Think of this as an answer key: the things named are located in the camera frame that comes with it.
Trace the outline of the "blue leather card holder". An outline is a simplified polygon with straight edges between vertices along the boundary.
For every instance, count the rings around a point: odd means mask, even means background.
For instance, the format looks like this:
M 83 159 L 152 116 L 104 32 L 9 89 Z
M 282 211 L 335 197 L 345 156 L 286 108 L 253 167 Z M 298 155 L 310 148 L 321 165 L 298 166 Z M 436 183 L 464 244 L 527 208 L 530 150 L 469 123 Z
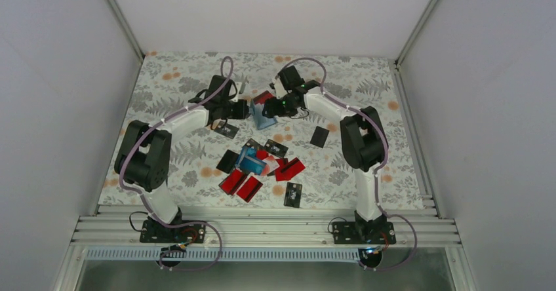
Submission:
M 250 112 L 257 130 L 264 130 L 277 124 L 275 117 L 269 118 L 263 115 L 264 105 L 250 103 Z

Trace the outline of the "black VIP card front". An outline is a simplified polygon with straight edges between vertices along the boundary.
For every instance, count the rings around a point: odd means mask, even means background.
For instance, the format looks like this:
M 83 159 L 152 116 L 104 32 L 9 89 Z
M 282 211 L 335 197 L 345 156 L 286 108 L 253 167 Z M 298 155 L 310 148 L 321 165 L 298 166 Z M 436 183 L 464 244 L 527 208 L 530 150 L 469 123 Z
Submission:
M 283 205 L 291 208 L 299 208 L 302 196 L 302 184 L 287 183 Z

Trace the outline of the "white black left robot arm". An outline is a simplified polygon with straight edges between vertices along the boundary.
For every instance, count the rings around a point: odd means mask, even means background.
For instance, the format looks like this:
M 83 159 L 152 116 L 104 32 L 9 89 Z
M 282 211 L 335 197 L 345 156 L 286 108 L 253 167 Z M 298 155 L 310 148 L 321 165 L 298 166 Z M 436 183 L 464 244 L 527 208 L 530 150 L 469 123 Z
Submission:
M 178 111 L 153 125 L 142 121 L 128 125 L 114 170 L 120 186 L 140 196 L 148 215 L 158 223 L 156 232 L 163 240 L 177 240 L 183 227 L 181 211 L 167 186 L 173 141 L 217 120 L 244 117 L 247 106 L 240 103 L 238 95 L 229 77 L 214 75 L 209 88 Z

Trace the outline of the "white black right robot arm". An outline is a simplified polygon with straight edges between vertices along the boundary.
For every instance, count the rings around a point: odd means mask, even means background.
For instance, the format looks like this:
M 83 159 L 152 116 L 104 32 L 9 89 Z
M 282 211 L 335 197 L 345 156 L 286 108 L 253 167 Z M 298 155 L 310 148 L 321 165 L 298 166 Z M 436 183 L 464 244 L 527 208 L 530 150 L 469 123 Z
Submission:
M 338 123 L 342 153 L 356 176 L 357 204 L 354 232 L 362 243 L 386 233 L 387 217 L 378 198 L 380 171 L 386 165 L 388 142 L 377 111 L 350 106 L 323 88 L 305 81 L 294 66 L 281 69 L 274 82 L 276 97 L 267 99 L 264 117 L 290 117 L 303 108 Z

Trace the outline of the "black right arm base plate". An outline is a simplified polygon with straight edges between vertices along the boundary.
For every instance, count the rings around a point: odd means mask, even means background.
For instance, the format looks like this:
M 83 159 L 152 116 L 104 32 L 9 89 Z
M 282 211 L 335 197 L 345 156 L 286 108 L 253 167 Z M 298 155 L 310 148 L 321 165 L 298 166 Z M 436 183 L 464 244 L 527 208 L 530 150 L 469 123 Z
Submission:
M 335 244 L 396 244 L 395 230 L 391 222 L 374 225 L 356 222 L 336 221 L 330 231 Z

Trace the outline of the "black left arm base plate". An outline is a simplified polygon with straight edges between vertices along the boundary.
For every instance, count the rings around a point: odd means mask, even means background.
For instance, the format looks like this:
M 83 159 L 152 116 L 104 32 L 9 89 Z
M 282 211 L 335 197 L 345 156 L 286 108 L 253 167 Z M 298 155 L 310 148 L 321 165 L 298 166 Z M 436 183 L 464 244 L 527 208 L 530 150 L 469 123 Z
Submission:
M 143 222 L 139 241 L 141 243 L 201 244 L 204 243 L 205 232 L 205 225 L 193 224 L 171 229 L 149 218 Z

